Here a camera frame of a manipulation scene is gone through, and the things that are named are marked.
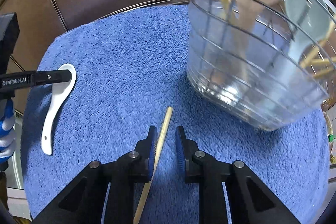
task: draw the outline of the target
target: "wire dish rack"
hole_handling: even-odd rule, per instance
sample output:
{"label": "wire dish rack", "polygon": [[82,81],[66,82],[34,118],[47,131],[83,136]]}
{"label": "wire dish rack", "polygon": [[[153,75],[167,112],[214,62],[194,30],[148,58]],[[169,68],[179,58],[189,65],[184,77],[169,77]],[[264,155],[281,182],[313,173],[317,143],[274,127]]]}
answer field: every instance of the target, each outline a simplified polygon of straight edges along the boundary
{"label": "wire dish rack", "polygon": [[[263,8],[250,30],[232,20],[239,18],[236,0],[226,7],[220,0],[190,1],[187,76],[203,97],[256,128],[272,131],[334,93],[336,22],[321,0],[302,0],[295,20],[288,16],[289,0],[272,6],[247,1]],[[312,9],[322,11],[326,24],[311,17]],[[306,24],[329,29],[316,41]],[[237,46],[237,37],[245,41],[243,46]],[[299,40],[308,44],[293,57],[291,48]]]}

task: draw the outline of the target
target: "clear glass bowl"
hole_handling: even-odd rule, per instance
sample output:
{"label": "clear glass bowl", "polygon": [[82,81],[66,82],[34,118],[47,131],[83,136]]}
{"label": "clear glass bowl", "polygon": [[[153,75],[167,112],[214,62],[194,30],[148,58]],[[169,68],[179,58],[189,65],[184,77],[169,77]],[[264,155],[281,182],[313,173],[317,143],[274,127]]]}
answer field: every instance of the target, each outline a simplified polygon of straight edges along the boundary
{"label": "clear glass bowl", "polygon": [[[238,18],[237,7],[233,10],[231,17]],[[291,32],[284,18],[264,10],[251,30],[242,31],[234,20],[227,23],[225,14],[219,0],[189,4],[187,75],[203,97],[267,131],[294,122],[328,98],[286,55]]]}

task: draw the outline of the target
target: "spoon handle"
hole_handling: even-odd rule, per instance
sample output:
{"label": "spoon handle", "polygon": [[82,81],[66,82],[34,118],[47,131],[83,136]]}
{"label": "spoon handle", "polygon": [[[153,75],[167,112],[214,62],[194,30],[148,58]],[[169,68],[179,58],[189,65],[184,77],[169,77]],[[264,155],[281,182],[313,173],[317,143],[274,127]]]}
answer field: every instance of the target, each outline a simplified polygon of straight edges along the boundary
{"label": "spoon handle", "polygon": [[41,147],[43,152],[47,155],[51,155],[53,152],[51,148],[51,130],[58,110],[59,107],[50,107],[43,125]]}

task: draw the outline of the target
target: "dish drying rack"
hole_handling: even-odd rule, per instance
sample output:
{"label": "dish drying rack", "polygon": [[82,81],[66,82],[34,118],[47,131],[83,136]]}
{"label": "dish drying rack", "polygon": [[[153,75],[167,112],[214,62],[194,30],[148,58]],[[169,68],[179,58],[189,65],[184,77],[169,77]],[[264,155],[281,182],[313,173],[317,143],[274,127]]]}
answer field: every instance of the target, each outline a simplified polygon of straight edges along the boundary
{"label": "dish drying rack", "polygon": [[[203,97],[221,105],[228,112],[257,128],[272,131],[290,122],[294,122],[314,108],[319,107],[323,100],[333,95],[335,92],[336,80],[336,64],[334,63],[334,61],[336,62],[336,51],[328,41],[328,37],[326,37],[326,43],[323,45],[324,43],[315,41],[312,36],[301,27],[302,22],[305,20],[308,11],[311,8],[310,0],[305,0],[305,9],[298,17],[299,20],[296,23],[286,16],[281,5],[280,9],[277,10],[260,0],[251,0],[262,5],[264,7],[263,13],[267,12],[269,15],[268,19],[260,15],[256,18],[256,24],[259,24],[264,28],[263,35],[256,35],[253,31],[244,30],[230,22],[230,17],[232,15],[237,16],[239,14],[239,11],[235,6],[235,0],[231,0],[225,18],[222,18],[216,13],[216,8],[214,9],[213,6],[216,1],[218,2],[218,0],[208,0],[206,3],[207,6],[200,5],[198,0],[191,0],[189,4],[189,18],[192,25],[192,31],[189,38],[187,75],[192,86],[200,92]],[[314,1],[316,1],[320,8],[328,14],[330,21],[336,24],[335,19],[328,9],[324,7],[319,0]],[[192,12],[192,9],[198,10],[200,13],[199,15],[202,13],[205,15],[204,29],[199,25],[196,26],[198,23],[195,21],[199,19],[193,17],[194,12]],[[288,33],[275,23],[277,20],[285,22],[288,27]],[[221,35],[217,35],[218,37],[220,36],[218,41],[215,41],[216,39],[214,40],[214,36],[211,36],[211,32],[213,32],[214,29],[212,28],[214,22],[217,24],[217,30],[220,24],[223,25]],[[262,43],[265,48],[272,49],[275,54],[273,54],[272,58],[268,60],[268,63],[265,66],[261,67],[251,59],[230,52],[224,45],[225,43],[227,44],[227,41],[225,40],[229,28],[239,30],[245,35],[248,35],[254,41]],[[263,37],[266,32],[271,32],[269,40],[265,40]],[[311,46],[305,50],[299,62],[295,62],[286,53],[286,47],[288,47],[290,41],[294,38],[297,32],[302,32],[311,40]],[[275,37],[281,37],[281,39],[283,39],[284,43],[280,47],[276,45]],[[200,41],[203,43],[202,50],[195,50],[195,45],[197,43],[199,44]],[[207,45],[216,47],[218,52],[223,54],[222,57],[225,56],[225,58],[232,58],[237,60],[237,62],[243,62],[246,66],[258,71],[258,75],[255,78],[246,80],[239,77],[239,73],[232,73],[227,69],[219,68],[217,65],[218,54],[215,54],[215,58],[206,56]],[[277,75],[271,72],[274,70],[274,66],[278,64],[277,60],[279,59],[286,59],[286,62],[292,63],[293,68],[298,71],[297,73],[301,74],[309,83],[312,83],[311,88],[302,94],[299,90],[296,90],[294,86],[288,86],[280,82]],[[225,75],[226,80],[219,84],[214,83],[212,78],[215,73]],[[268,78],[267,83],[273,82],[276,86],[281,86],[281,89],[283,90],[282,96],[274,96],[271,90],[262,87],[266,83],[263,80],[265,77]],[[236,86],[243,85],[244,88],[241,90],[236,87],[232,88],[232,83],[235,83]],[[283,103],[281,97],[286,96],[290,97],[290,100],[287,100],[288,103]],[[298,102],[299,106],[291,106],[290,101],[293,100],[293,98],[295,98],[294,100]]]}

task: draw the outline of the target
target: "metal wire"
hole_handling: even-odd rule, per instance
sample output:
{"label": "metal wire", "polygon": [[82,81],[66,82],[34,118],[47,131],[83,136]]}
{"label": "metal wire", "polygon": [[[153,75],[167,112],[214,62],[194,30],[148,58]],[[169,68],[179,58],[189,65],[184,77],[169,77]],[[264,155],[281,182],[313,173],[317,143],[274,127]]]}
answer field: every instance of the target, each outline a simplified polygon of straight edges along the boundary
{"label": "metal wire", "polygon": [[[223,102],[223,106],[225,106],[226,108],[228,108],[229,110],[235,112],[236,115],[238,116],[248,116],[248,114],[244,113],[244,112],[239,112],[239,107],[243,107],[248,109],[248,111],[253,112],[254,114],[256,114],[258,117],[260,117],[261,119],[264,119],[265,117],[265,113],[263,112],[263,114],[258,113],[258,111],[256,110],[257,107],[254,106],[254,108],[249,107],[248,105],[246,105],[246,96],[250,93],[250,92],[257,92],[258,94],[260,94],[261,96],[265,97],[267,100],[271,101],[276,107],[280,107],[282,110],[284,110],[285,112],[287,112],[289,115],[295,115],[296,113],[293,111],[293,109],[290,109],[290,106],[286,106],[286,105],[282,105],[281,103],[277,102],[276,100],[274,100],[273,98],[271,98],[267,93],[263,92],[262,90],[259,90],[257,87],[261,82],[261,78],[260,77],[256,77],[252,82],[250,81],[249,83],[246,82],[244,79],[241,79],[239,77],[237,77],[236,75],[231,74],[230,72],[227,71],[223,71],[221,69],[218,68],[218,59],[220,58],[220,55],[217,54],[216,57],[214,58],[214,60],[211,60],[211,62],[209,62],[209,60],[206,60],[205,58],[205,50],[206,50],[206,45],[207,43],[210,43],[211,45],[215,46],[217,49],[220,50],[220,52],[223,52],[225,54],[228,54],[231,57],[234,57],[238,60],[240,60],[239,62],[243,62],[243,64],[246,64],[247,66],[253,67],[255,68],[257,71],[259,71],[260,73],[262,73],[263,75],[266,75],[267,77],[269,77],[270,79],[272,79],[272,81],[274,81],[275,83],[277,83],[278,86],[280,86],[282,89],[284,90],[288,90],[288,87],[286,85],[284,85],[283,83],[281,83],[278,79],[276,79],[276,77],[274,75],[272,75],[269,70],[273,67],[273,64],[275,63],[276,59],[278,58],[279,55],[282,55],[283,58],[287,59],[290,61],[291,64],[293,64],[295,66],[295,68],[299,69],[303,75],[305,75],[305,77],[307,77],[312,83],[314,83],[314,85],[307,90],[307,92],[302,95],[300,93],[296,94],[296,92],[294,91],[292,93],[293,98],[295,100],[297,100],[298,102],[302,103],[302,107],[303,108],[311,108],[312,105],[314,105],[315,102],[311,103],[307,100],[307,95],[310,94],[310,92],[314,91],[314,90],[320,90],[322,92],[322,97],[323,96],[328,96],[328,90],[330,88],[328,88],[328,83],[323,82],[326,79],[322,78],[320,80],[316,80],[311,74],[309,74],[307,72],[306,69],[302,68],[297,62],[295,62],[292,58],[290,58],[285,52],[284,52],[284,47],[286,45],[289,45],[289,43],[293,43],[293,39],[295,37],[295,34],[300,31],[301,33],[303,33],[307,38],[310,39],[311,44],[313,47],[318,47],[319,49],[319,58],[321,58],[322,60],[329,60],[331,68],[336,71],[336,64],[333,62],[333,60],[331,59],[331,57],[327,54],[327,52],[325,51],[325,49],[317,42],[315,41],[311,35],[309,35],[305,30],[303,30],[303,28],[301,27],[302,23],[305,21],[305,18],[308,15],[309,9],[312,7],[312,3],[310,0],[304,0],[306,2],[305,8],[303,9],[302,13],[299,16],[299,19],[296,23],[294,23],[293,21],[291,21],[285,14],[284,12],[279,12],[275,9],[273,9],[272,7],[270,7],[269,5],[263,3],[260,0],[251,0],[261,6],[263,6],[267,11],[269,11],[271,13],[269,19],[266,21],[267,23],[262,22],[261,20],[258,20],[256,18],[256,22],[261,23],[265,26],[265,30],[263,32],[263,35],[265,36],[266,31],[269,29],[271,31],[272,34],[272,42],[268,42],[265,41],[264,39],[261,39],[260,37],[258,37],[257,35],[251,33],[248,30],[244,30],[234,24],[231,23],[230,19],[232,16],[234,16],[234,13],[239,14],[239,11],[234,10],[234,6],[236,4],[236,0],[231,0],[231,3],[229,5],[228,11],[226,11],[226,17],[225,19],[217,16],[214,14],[213,12],[213,1],[214,0],[209,0],[208,3],[208,8],[204,9],[203,7],[199,6],[196,2],[196,0],[191,0],[191,2],[193,3],[193,5],[199,9],[200,11],[202,11],[205,15],[207,15],[207,21],[206,21],[206,30],[205,30],[205,34],[202,35],[201,33],[199,33],[197,30],[194,30],[194,32],[201,37],[202,39],[204,39],[204,45],[202,48],[202,53],[201,56],[199,56],[200,58],[200,63],[199,63],[199,67],[198,69],[196,69],[196,71],[194,71],[194,69],[192,69],[192,74],[194,75],[194,78],[203,78],[204,81],[206,82],[204,89],[206,90],[206,92],[210,93],[211,95],[215,95],[219,96],[217,88],[213,88],[216,87],[218,84],[213,83],[212,78],[214,76],[215,71],[218,71],[220,73],[222,73],[223,75],[226,75],[232,79],[235,79],[236,81],[238,81],[239,83],[243,84],[246,86],[246,90],[245,92],[243,92],[243,94],[241,94],[240,96],[237,96],[235,94],[233,94],[230,90],[225,89],[225,87],[220,87],[220,89],[224,89],[228,94],[231,94],[232,96],[230,96],[230,99],[234,102],[233,104],[225,104],[225,102]],[[324,7],[318,0],[315,0],[315,2],[328,14],[328,16],[330,17],[330,19],[336,24],[335,19],[333,18],[333,16],[330,14],[330,12],[328,11],[328,9],[326,7]],[[277,18],[280,18],[281,20],[283,20],[284,22],[287,23],[288,27],[289,27],[289,31],[290,31],[290,37],[286,38],[284,35],[281,34],[281,32],[277,32],[274,28],[273,25],[273,20],[274,20],[274,16],[276,16]],[[209,39],[209,32],[210,32],[210,24],[211,24],[211,18],[216,19],[220,22],[223,23],[223,31],[222,31],[222,35],[221,35],[221,40],[219,45],[217,45],[216,43],[214,43],[213,41],[211,41],[211,39]],[[257,39],[258,41],[262,42],[263,44],[267,45],[268,47],[272,48],[275,51],[275,54],[273,56],[273,58],[271,58],[271,60],[268,61],[267,65],[265,66],[265,68],[261,68],[259,66],[257,66],[256,64],[250,62],[249,60],[246,60],[244,58],[242,58],[241,56],[230,52],[228,50],[226,50],[223,46],[223,43],[226,39],[226,35],[227,35],[227,31],[228,28],[231,27],[234,30],[238,30],[239,32],[244,33],[245,35],[248,35],[250,37],[253,37],[254,39]],[[279,35],[280,37],[282,37],[284,39],[284,41],[286,43],[283,43],[283,45],[278,48],[275,45],[274,42],[274,35]],[[191,50],[195,51],[195,49],[193,49],[193,47],[191,45],[189,45]],[[207,77],[206,75],[204,75],[202,73],[202,64],[203,62],[207,63],[207,65],[210,65],[212,67],[212,71],[210,73],[210,76]],[[334,90],[334,81],[331,78],[331,83],[332,83],[332,89]],[[269,122],[271,122],[273,125],[277,125],[281,122],[280,119],[278,119],[277,117],[268,117]]]}

